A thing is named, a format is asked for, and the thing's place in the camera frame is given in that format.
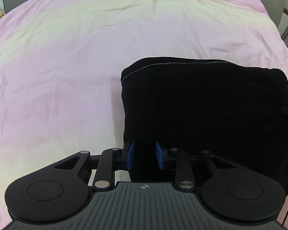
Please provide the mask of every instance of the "black cloth bag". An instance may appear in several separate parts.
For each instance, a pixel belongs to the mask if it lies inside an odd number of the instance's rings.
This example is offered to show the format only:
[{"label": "black cloth bag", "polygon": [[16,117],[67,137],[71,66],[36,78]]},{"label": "black cloth bag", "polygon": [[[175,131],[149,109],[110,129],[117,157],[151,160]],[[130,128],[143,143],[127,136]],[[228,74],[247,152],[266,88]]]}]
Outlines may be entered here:
[{"label": "black cloth bag", "polygon": [[124,143],[135,141],[136,182],[172,181],[155,141],[211,150],[277,180],[288,193],[288,81],[279,69],[223,60],[144,58],[122,71]]}]

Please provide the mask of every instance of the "white stitching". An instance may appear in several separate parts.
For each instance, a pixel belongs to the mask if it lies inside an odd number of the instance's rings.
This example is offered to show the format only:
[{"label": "white stitching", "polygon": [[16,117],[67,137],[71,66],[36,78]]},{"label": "white stitching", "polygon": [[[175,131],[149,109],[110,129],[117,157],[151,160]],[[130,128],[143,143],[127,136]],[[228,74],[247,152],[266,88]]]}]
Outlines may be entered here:
[{"label": "white stitching", "polygon": [[[226,62],[226,61],[213,61],[213,62],[205,62],[205,63],[202,63],[202,64],[210,64],[210,63],[227,63],[227,62]],[[155,64],[150,64],[150,65],[148,65],[148,66],[145,66],[145,67],[142,67],[142,68],[140,68],[140,69],[137,69],[137,70],[133,71],[132,73],[129,73],[125,78],[127,78],[129,75],[131,75],[131,74],[133,74],[133,73],[135,73],[135,72],[137,72],[137,71],[139,71],[139,70],[141,70],[141,69],[144,69],[144,68],[146,68],[146,67],[150,67],[150,66],[153,66],[153,65],[165,65],[165,64],[194,64],[194,63],[168,62],[168,63],[155,63]]]}]

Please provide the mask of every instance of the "pink bedsheet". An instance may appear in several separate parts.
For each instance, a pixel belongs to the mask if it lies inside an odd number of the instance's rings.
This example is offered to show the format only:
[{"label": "pink bedsheet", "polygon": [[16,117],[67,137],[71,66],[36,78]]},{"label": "pink bedsheet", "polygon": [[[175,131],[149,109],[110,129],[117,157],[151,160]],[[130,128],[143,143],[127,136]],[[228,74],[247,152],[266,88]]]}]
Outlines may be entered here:
[{"label": "pink bedsheet", "polygon": [[120,73],[153,56],[288,78],[288,49],[260,0],[30,0],[0,20],[0,229],[13,180],[80,150],[122,147]]}]

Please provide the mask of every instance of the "circular pad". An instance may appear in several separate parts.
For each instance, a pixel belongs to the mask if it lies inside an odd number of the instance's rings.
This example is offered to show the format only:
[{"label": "circular pad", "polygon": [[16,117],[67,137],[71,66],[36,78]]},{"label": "circular pad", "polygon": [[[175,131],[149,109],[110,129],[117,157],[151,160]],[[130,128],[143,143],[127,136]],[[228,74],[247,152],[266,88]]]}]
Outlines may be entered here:
[{"label": "circular pad", "polygon": [[63,187],[57,182],[42,181],[32,184],[28,188],[27,193],[28,196],[30,196],[34,200],[54,200],[63,193]]},{"label": "circular pad", "polygon": [[285,197],[278,182],[247,168],[219,169],[201,190],[204,204],[213,213],[239,223],[276,219]]},{"label": "circular pad", "polygon": [[79,212],[89,196],[86,183],[71,170],[45,168],[11,183],[5,203],[16,220],[50,223]]},{"label": "circular pad", "polygon": [[240,200],[255,200],[263,194],[263,188],[251,181],[235,181],[227,186],[231,196]]}]

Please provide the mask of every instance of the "ribbed plate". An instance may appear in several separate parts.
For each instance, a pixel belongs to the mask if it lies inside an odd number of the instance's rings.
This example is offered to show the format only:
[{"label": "ribbed plate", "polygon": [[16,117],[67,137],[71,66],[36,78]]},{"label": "ribbed plate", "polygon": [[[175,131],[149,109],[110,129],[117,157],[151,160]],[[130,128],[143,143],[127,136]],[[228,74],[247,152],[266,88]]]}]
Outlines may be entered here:
[{"label": "ribbed plate", "polygon": [[19,221],[6,230],[281,230],[276,221],[256,226],[224,222],[204,209],[192,193],[171,183],[119,182],[109,192],[96,193],[77,215],[49,225]]}]

